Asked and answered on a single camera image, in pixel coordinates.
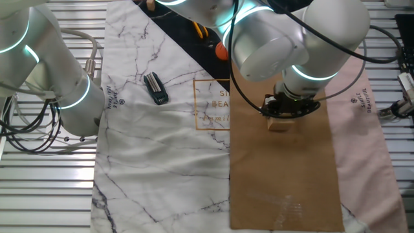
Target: wire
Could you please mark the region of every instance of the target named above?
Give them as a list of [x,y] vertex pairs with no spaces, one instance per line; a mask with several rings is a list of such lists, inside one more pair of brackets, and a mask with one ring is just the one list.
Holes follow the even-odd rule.
[[12,102],[14,101],[14,99],[12,99],[11,101],[9,101],[8,102],[8,104],[7,104],[7,107],[5,107],[4,109],[3,109],[3,114],[2,114],[2,116],[1,116],[1,119],[0,120],[3,120],[4,118],[5,118],[5,115],[6,115],[6,113],[7,113],[7,111],[10,109],[10,107],[12,106]]
[[[365,40],[363,40],[362,41],[362,44],[364,45],[364,56],[367,56],[367,43],[365,42]],[[326,96],[326,97],[323,97],[323,98],[319,98],[319,99],[317,99],[317,100],[314,100],[315,102],[318,102],[318,101],[323,101],[323,100],[327,100],[327,99],[330,99],[330,98],[333,98],[333,97],[335,97],[335,96],[338,96],[338,95],[340,95],[340,94],[342,94],[342,93],[344,93],[344,92],[346,92],[349,88],[351,88],[359,79],[360,79],[360,77],[362,76],[362,73],[364,72],[364,70],[365,70],[365,65],[366,65],[366,63],[367,63],[367,61],[363,61],[362,62],[362,66],[361,66],[361,69],[360,69],[360,72],[358,73],[358,75],[356,76],[356,78],[347,86],[347,87],[345,87],[344,89],[342,89],[341,91],[338,91],[337,93],[335,93],[335,94],[332,94],[332,95],[330,95],[330,96]]]
[[41,92],[37,92],[37,91],[30,91],[30,90],[24,90],[24,89],[20,89],[17,87],[12,87],[10,85],[4,84],[3,82],[0,82],[0,87],[5,88],[5,89],[9,89],[11,91],[17,91],[20,93],[25,93],[25,94],[33,94],[33,95],[37,95],[37,96],[45,96],[46,93],[41,93]]
[[92,42],[92,52],[91,52],[91,60],[95,60],[96,52],[98,51],[98,43],[96,42],[95,38],[93,38],[91,35],[88,35],[84,32],[80,32],[77,30],[67,29],[67,28],[61,28],[60,31],[62,33],[71,34],[75,36],[79,36],[85,39],[88,39],[90,42]]
[[304,27],[306,30],[308,30],[309,32],[312,32],[315,36],[318,36],[320,39],[324,40],[326,43],[332,45],[333,47],[336,47],[337,49],[339,49],[342,52],[345,52],[345,53],[347,53],[351,56],[354,56],[354,57],[359,58],[361,60],[369,61],[369,62],[372,62],[372,63],[387,64],[387,63],[391,63],[393,61],[398,60],[398,58],[402,55],[402,47],[401,47],[401,44],[398,41],[398,39],[396,37],[394,37],[390,32],[388,32],[388,31],[386,31],[386,30],[384,30],[380,27],[377,27],[377,26],[374,26],[374,25],[369,26],[369,28],[371,28],[371,29],[374,29],[374,30],[377,30],[381,33],[384,33],[386,36],[388,36],[390,39],[392,39],[394,41],[395,45],[397,46],[397,55],[392,57],[392,58],[385,59],[385,60],[369,58],[367,56],[363,56],[361,54],[358,54],[354,51],[351,51],[351,50],[347,49],[346,47],[338,44],[337,42],[329,39],[328,37],[326,37],[323,34],[321,34],[320,32],[318,32],[317,30],[313,29],[311,26],[309,26],[308,24],[306,24],[305,22],[300,20],[298,17],[296,17],[294,14],[290,13],[290,11],[283,8],[283,6],[281,6],[279,3],[277,3],[277,1],[273,1],[273,3],[277,6],[277,8],[279,10],[281,10],[283,13],[285,13],[289,18],[293,19],[299,25]]
[[[50,110],[51,110],[51,113],[52,113],[52,121],[53,121],[52,128],[54,129],[55,126],[56,126],[55,117],[56,117],[56,114],[60,115],[60,110],[59,110],[58,105],[49,104],[49,106],[50,106]],[[58,125],[58,128],[56,130],[56,133],[53,134],[53,130],[51,130],[50,133],[49,133],[48,139],[44,143],[42,143],[42,145],[38,146],[35,149],[28,149],[28,148],[24,147],[24,145],[22,145],[19,142],[19,140],[16,139],[16,137],[14,135],[11,135],[11,138],[9,136],[7,136],[7,140],[9,141],[9,143],[13,147],[15,147],[19,151],[24,151],[24,152],[27,152],[27,153],[42,153],[42,152],[46,151],[47,149],[49,149],[52,146],[53,142],[58,137],[60,127],[61,127],[60,117],[59,117],[59,120],[57,122],[57,125]]]
[[[237,9],[239,6],[239,0],[234,0],[234,13],[237,13]],[[255,104],[253,104],[253,102],[251,102],[246,95],[242,92],[242,90],[240,89],[239,85],[237,84],[236,79],[234,78],[234,71],[233,71],[233,66],[232,66],[232,42],[233,42],[233,30],[234,30],[234,25],[235,25],[235,17],[232,19],[232,24],[230,25],[230,31],[228,33],[228,64],[229,64],[229,70],[230,70],[230,77],[233,81],[234,87],[237,89],[237,91],[239,92],[239,94],[241,95],[241,97],[243,97],[243,99],[250,105],[252,106],[254,109],[256,109],[257,111],[259,111],[263,116],[266,117],[273,117],[273,118],[281,118],[281,119],[293,119],[293,118],[299,118],[299,117],[303,117],[309,113],[314,112],[315,110],[317,110],[320,107],[320,104],[317,103],[313,109],[310,109],[307,112],[303,112],[300,115],[295,115],[295,116],[281,116],[281,115],[275,115],[272,113],[269,113],[268,111],[264,111],[262,110],[260,107],[256,106]]]
[[[19,107],[19,104],[18,104],[18,102],[16,101],[15,102],[15,108],[14,108],[16,111],[17,111],[17,115],[19,116],[19,118],[25,123],[25,124],[29,124],[29,122],[28,122],[28,120],[27,120],[27,118],[25,117],[25,116],[23,116],[23,114],[22,114],[22,112],[21,112],[21,109],[20,109],[20,107]],[[46,126],[40,126],[40,127],[38,127],[37,129],[36,129],[36,131],[37,132],[40,132],[41,134],[42,134],[42,136],[40,136],[40,137],[37,137],[37,138],[34,138],[34,139],[25,139],[25,138],[23,138],[23,137],[20,137],[19,135],[16,135],[16,137],[17,138],[19,138],[19,139],[21,139],[21,140],[25,140],[25,141],[33,141],[33,140],[39,140],[39,139],[41,139],[41,138],[43,138],[44,136],[46,136],[46,135],[50,135],[50,132],[51,131],[53,131],[54,130],[54,128],[56,127],[56,125],[54,125],[54,126],[52,126],[51,127],[51,129],[50,129],[50,131],[49,132],[47,132],[47,133],[45,133],[45,132],[42,132],[42,131],[40,131],[39,130],[39,128],[47,128],[49,125],[51,125],[51,124],[53,124],[53,119],[46,125]]]
[[30,133],[34,131],[35,129],[37,129],[43,121],[43,117],[45,116],[45,111],[46,111],[48,104],[49,104],[49,100],[46,100],[41,110],[41,113],[38,115],[38,117],[36,117],[36,119],[32,123],[30,123],[28,126],[24,127],[23,129],[16,129],[10,126],[10,113],[8,113],[10,112],[10,109],[8,109],[6,116],[5,116],[5,120],[4,121],[0,120],[0,126],[2,126],[0,137],[15,135],[17,133]]
[[31,86],[31,88],[37,89],[38,91],[45,91],[44,89],[41,89],[41,88],[40,88],[40,85],[38,84],[38,81],[36,81],[36,79],[35,79],[35,78],[34,78],[34,81],[36,82],[36,84],[37,84],[39,87],[36,87],[35,85],[31,84],[31,83],[30,83],[30,82],[28,82],[28,81],[25,81],[25,84],[26,84],[27,86]]

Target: robotic arm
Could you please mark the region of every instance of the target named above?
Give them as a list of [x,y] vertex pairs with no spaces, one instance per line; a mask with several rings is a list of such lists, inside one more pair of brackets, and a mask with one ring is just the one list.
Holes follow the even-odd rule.
[[104,92],[66,47],[53,13],[38,5],[46,0],[0,3],[0,97],[24,82],[42,99],[59,103],[63,127],[74,135],[98,133]]
[[[180,15],[210,27],[229,46],[233,0],[157,0]],[[287,15],[276,14],[261,0],[239,0],[232,54],[242,76],[266,80],[282,72],[270,101],[293,113],[309,103],[349,55],[305,30]],[[345,48],[354,51],[369,30],[369,13],[360,0],[314,0],[293,14]]]
[[[11,90],[23,82],[31,83],[29,87],[52,92],[67,131],[97,134],[104,94],[64,44],[52,12],[45,5],[35,6],[45,1],[0,3],[0,97],[14,94]],[[239,0],[237,9],[233,0],[157,1],[212,28],[225,46],[231,45],[231,57],[245,79],[258,82],[282,72],[283,81],[266,99],[276,103],[277,114],[297,114],[315,104],[314,95],[349,58],[287,15],[276,14],[265,0]],[[355,50],[369,30],[369,14],[360,0],[314,0],[293,15],[349,50]]]

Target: metal grating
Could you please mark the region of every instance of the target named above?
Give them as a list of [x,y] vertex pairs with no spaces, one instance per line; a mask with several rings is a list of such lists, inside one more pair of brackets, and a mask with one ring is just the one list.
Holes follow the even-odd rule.
[[[108,2],[110,1],[51,0],[48,6],[58,18],[61,27],[92,35],[103,49]],[[399,33],[394,15],[414,14],[414,11],[386,8],[380,1],[368,1],[365,4],[371,15],[371,23],[388,29],[396,36]],[[66,34],[63,38],[79,62],[85,65],[92,49],[90,42]],[[377,58],[392,56],[395,51],[392,41],[376,31],[368,33],[367,46],[368,55]],[[102,67],[100,53],[96,63],[96,76],[99,76]],[[389,107],[391,103],[401,99],[396,63],[368,63],[366,70],[378,108]],[[19,103],[23,114],[29,120],[36,117],[42,106],[39,99],[25,94],[19,94]],[[16,116],[13,123],[23,125]],[[409,226],[412,228],[411,233],[414,233],[413,127],[411,119],[383,124]],[[36,138],[40,134],[35,132],[30,136]],[[52,148],[53,156],[22,154],[6,143],[0,161],[0,232],[89,233],[95,138],[90,137],[85,142],[80,142],[79,137],[69,135],[64,130],[60,137]],[[30,142],[28,146],[35,146],[40,142]],[[67,146],[72,146],[71,151],[68,151]]]

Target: brown paper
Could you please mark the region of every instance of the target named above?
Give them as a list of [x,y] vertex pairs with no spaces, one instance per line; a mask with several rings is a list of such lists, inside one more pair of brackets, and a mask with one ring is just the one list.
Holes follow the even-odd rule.
[[[243,92],[261,105],[277,79]],[[338,174],[325,102],[288,132],[267,129],[265,117],[231,84],[230,221],[232,229],[344,231]]]

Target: black cable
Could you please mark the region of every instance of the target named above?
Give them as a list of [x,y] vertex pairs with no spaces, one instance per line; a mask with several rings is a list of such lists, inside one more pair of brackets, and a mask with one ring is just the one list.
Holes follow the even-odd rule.
[[[365,40],[363,40],[362,41],[362,44],[364,45],[364,56],[366,56],[367,55],[367,43],[365,42]],[[323,101],[323,100],[327,100],[327,99],[330,99],[330,98],[334,98],[335,96],[338,96],[338,95],[340,95],[340,94],[342,94],[342,93],[344,93],[344,92],[346,92],[349,88],[351,88],[360,78],[361,78],[361,76],[362,76],[362,73],[364,72],[364,70],[365,70],[365,65],[366,65],[366,63],[367,63],[367,61],[363,61],[362,62],[362,66],[361,66],[361,69],[360,69],[360,72],[356,75],[356,77],[355,77],[355,79],[347,86],[347,87],[345,87],[344,89],[342,89],[341,91],[338,91],[337,93],[335,93],[335,94],[332,94],[332,95],[329,95],[329,96],[325,96],[325,97],[323,97],[323,98],[319,98],[319,99],[317,99],[317,100],[314,100],[315,102],[318,102],[318,101]]]
[[396,101],[396,102],[394,102],[392,105],[391,105],[391,107],[390,107],[390,110],[391,110],[391,112],[394,114],[394,116],[396,116],[396,117],[398,117],[398,118],[407,118],[407,117],[409,117],[409,115],[401,115],[399,112],[398,112],[398,101]]
[[60,114],[60,110],[59,110],[58,105],[57,104],[55,104],[55,105],[49,104],[49,106],[50,106],[50,110],[51,110],[51,113],[52,113],[52,125],[51,125],[51,127],[53,128],[56,124],[58,124],[56,133],[53,135],[53,130],[51,130],[50,133],[49,133],[48,139],[44,143],[42,143],[41,146],[39,146],[35,149],[28,149],[28,148],[24,147],[24,145],[22,145],[19,142],[19,140],[17,138],[15,138],[15,136],[13,136],[13,135],[11,136],[12,138],[7,137],[9,143],[13,147],[15,147],[15,149],[17,149],[19,151],[26,152],[26,153],[42,153],[42,152],[46,151],[47,149],[49,149],[52,146],[53,142],[56,140],[56,137],[59,134],[60,127],[61,127],[61,120],[59,120],[59,122],[55,121],[56,112],[58,113],[58,115]]
[[43,117],[45,116],[45,111],[47,109],[47,106],[48,106],[49,102],[50,102],[50,100],[46,100],[40,114],[36,117],[36,119],[34,119],[34,121],[32,123],[30,123],[28,126],[25,126],[22,129],[16,129],[16,128],[13,128],[12,126],[10,126],[10,119],[9,119],[10,118],[10,108],[7,109],[5,119],[9,119],[9,120],[8,120],[8,122],[0,120],[0,126],[2,126],[2,132],[0,133],[0,137],[15,135],[15,134],[18,134],[18,133],[33,132],[42,123]]
[[[239,8],[239,0],[234,0],[234,14],[237,13],[237,9],[238,8]],[[293,118],[303,117],[303,116],[305,116],[305,115],[307,115],[309,113],[314,112],[315,110],[317,110],[320,107],[320,104],[317,103],[313,109],[310,109],[307,112],[302,112],[302,114],[300,114],[300,115],[295,115],[295,116],[281,116],[281,115],[275,115],[275,114],[269,113],[268,111],[264,111],[260,107],[258,107],[255,104],[253,104],[246,97],[246,95],[242,92],[242,90],[240,89],[239,85],[237,84],[236,79],[234,78],[234,72],[233,72],[233,66],[232,66],[232,42],[233,42],[234,25],[235,25],[235,17],[232,20],[232,23],[230,25],[230,31],[228,33],[228,64],[230,66],[229,67],[230,68],[230,77],[231,77],[231,79],[233,81],[234,87],[237,89],[237,91],[239,92],[239,94],[241,95],[241,97],[243,97],[243,99],[248,104],[250,104],[250,106],[252,106],[254,109],[256,109],[257,111],[259,111],[263,116],[273,117],[273,118],[281,118],[281,119],[293,119]]]
[[290,13],[290,11],[288,11],[287,9],[283,8],[282,5],[280,5],[279,3],[277,3],[277,1],[273,1],[273,4],[275,4],[277,6],[277,8],[279,10],[281,10],[283,13],[285,13],[289,18],[291,18],[293,21],[295,21],[297,24],[301,25],[302,27],[304,27],[306,30],[308,30],[309,32],[313,33],[315,36],[318,36],[320,39],[324,40],[326,43],[332,45],[333,47],[336,47],[337,49],[341,50],[342,52],[345,52],[351,56],[354,56],[356,58],[359,58],[361,60],[364,61],[369,61],[372,63],[379,63],[379,64],[387,64],[387,63],[391,63],[393,61],[397,61],[398,58],[402,55],[402,47],[400,42],[398,41],[398,39],[396,37],[394,37],[390,32],[388,32],[387,30],[384,30],[380,27],[374,26],[374,25],[370,25],[369,28],[377,30],[381,33],[384,33],[386,36],[388,36],[390,39],[393,40],[393,42],[395,43],[395,45],[397,46],[397,55],[392,57],[392,58],[388,58],[386,60],[379,60],[379,59],[374,59],[374,58],[369,58],[367,56],[363,56],[361,54],[358,54],[354,51],[351,51],[349,49],[347,49],[346,47],[338,44],[337,42],[329,39],[328,37],[324,36],[323,34],[321,34],[320,32],[318,32],[317,30],[313,29],[311,26],[309,26],[308,24],[306,24],[305,22],[303,22],[301,19],[299,19],[298,17],[296,17],[294,14]]
[[[52,104],[49,104],[49,106],[50,106],[50,111],[52,113],[52,128],[53,128],[56,125],[56,122],[55,122],[56,112],[53,109]],[[20,151],[25,151],[25,152],[37,152],[37,150],[40,150],[43,146],[45,146],[48,142],[50,142],[50,139],[53,137],[53,131],[50,131],[48,139],[42,145],[40,145],[39,147],[37,147],[35,149],[27,149],[26,147],[24,147],[24,145],[22,145],[19,142],[19,139],[17,139],[14,135],[12,135],[11,137],[12,137],[13,140],[8,137],[9,142],[14,141],[17,145],[19,145],[21,147],[21,148],[15,147],[16,149],[18,149]]]
[[[9,109],[11,108],[11,104],[12,104],[12,103],[10,103],[11,101],[12,101],[12,97],[8,97],[6,99],[5,108],[3,109],[3,115],[2,115],[4,122],[6,122],[6,119],[8,118]],[[14,133],[7,133],[6,128],[4,128],[4,127],[1,128],[0,137],[9,136],[9,135],[12,135],[12,134],[14,134]]]

